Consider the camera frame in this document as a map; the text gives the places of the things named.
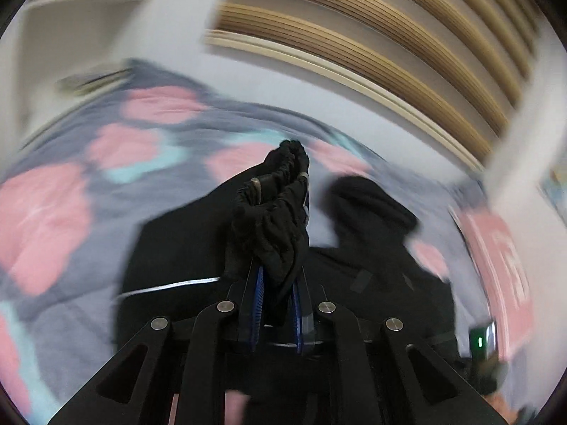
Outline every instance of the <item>black fabric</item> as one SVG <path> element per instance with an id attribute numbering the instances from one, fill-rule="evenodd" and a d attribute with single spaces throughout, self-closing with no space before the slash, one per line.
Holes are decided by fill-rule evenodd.
<path id="1" fill-rule="evenodd" d="M 304 424 L 309 396 L 315 396 L 319 403 L 329 396 L 330 368 L 320 359 L 290 353 L 262 352 L 248 359 L 233 356 L 228 359 L 226 388 L 251 398 L 243 425 Z M 307 423 L 328 425 L 332 419 L 319 410 L 318 420 Z"/>
<path id="2" fill-rule="evenodd" d="M 326 196 L 338 248 L 311 248 L 304 263 L 313 293 L 338 302 L 357 317 L 382 322 L 396 317 L 430 339 L 452 334 L 433 346 L 448 361 L 458 358 L 451 287 L 424 271 L 404 246 L 417 219 L 364 177 L 338 179 Z M 357 285 L 370 274 L 364 289 Z"/>
<path id="3" fill-rule="evenodd" d="M 222 279 L 121 299 L 114 329 L 117 346 L 156 316 L 173 321 L 190 318 L 225 298 L 230 284 L 248 272 L 252 253 L 264 261 L 277 293 L 285 294 L 297 273 L 295 260 L 308 249 L 303 209 L 308 166 L 301 144 L 284 141 L 260 165 L 145 224 L 121 293 L 193 279 Z M 262 199 L 253 198 L 254 177 L 261 181 Z M 228 273 L 223 275 L 225 265 Z"/>

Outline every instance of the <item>bed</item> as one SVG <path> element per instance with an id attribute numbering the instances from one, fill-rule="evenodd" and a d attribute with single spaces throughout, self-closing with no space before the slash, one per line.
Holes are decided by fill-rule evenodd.
<path id="1" fill-rule="evenodd" d="M 30 425 L 45 425 L 112 356 L 116 297 L 141 225 L 261 162 L 286 138 L 311 159 L 312 246 L 335 244 L 320 208 L 341 174 L 378 183 L 420 220 L 406 247 L 452 284 L 456 336 L 490 318 L 482 282 L 450 208 L 485 203 L 474 178 L 443 185 L 391 164 L 290 110 L 232 100 L 142 61 L 129 80 L 71 113 L 0 186 L 0 382 Z M 503 393 L 525 402 L 525 355 Z"/>

